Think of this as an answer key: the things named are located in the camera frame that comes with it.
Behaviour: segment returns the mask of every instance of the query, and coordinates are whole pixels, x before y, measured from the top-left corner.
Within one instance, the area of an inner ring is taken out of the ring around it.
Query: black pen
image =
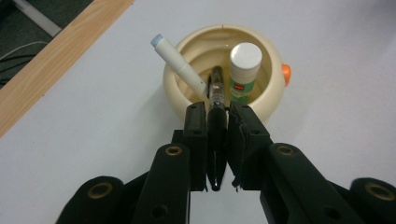
[[[207,177],[214,191],[220,190],[227,157],[224,149],[227,133],[224,80],[222,68],[215,66],[209,78],[209,112],[207,114]]]

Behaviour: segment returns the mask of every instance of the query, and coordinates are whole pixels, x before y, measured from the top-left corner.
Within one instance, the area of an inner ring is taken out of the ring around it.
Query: wooden strip
[[[0,138],[134,0],[93,0],[0,90]]]

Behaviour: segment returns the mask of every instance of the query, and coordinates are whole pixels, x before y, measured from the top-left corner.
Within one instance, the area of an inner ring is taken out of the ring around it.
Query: pen
[[[207,114],[207,178],[214,191],[220,190],[227,157],[224,149],[227,133],[224,80],[222,69],[215,66],[209,78],[209,112]]]
[[[206,99],[207,85],[192,69],[189,63],[175,49],[169,40],[162,35],[156,35],[151,40],[151,45],[163,60],[183,79],[184,82],[201,100]]]

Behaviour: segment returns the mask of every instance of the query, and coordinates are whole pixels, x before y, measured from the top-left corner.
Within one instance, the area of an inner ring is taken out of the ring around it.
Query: red logo
[[[245,89],[245,85],[241,85],[241,84],[238,84],[238,83],[235,82],[233,84],[233,88],[238,90],[238,91],[243,91]]]

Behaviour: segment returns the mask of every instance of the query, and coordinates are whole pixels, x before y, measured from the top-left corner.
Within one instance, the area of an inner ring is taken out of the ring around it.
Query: green label
[[[247,104],[250,97],[249,94],[251,90],[253,90],[253,86],[254,86],[254,80],[246,84],[240,84],[233,81],[233,79],[231,78],[230,100]]]

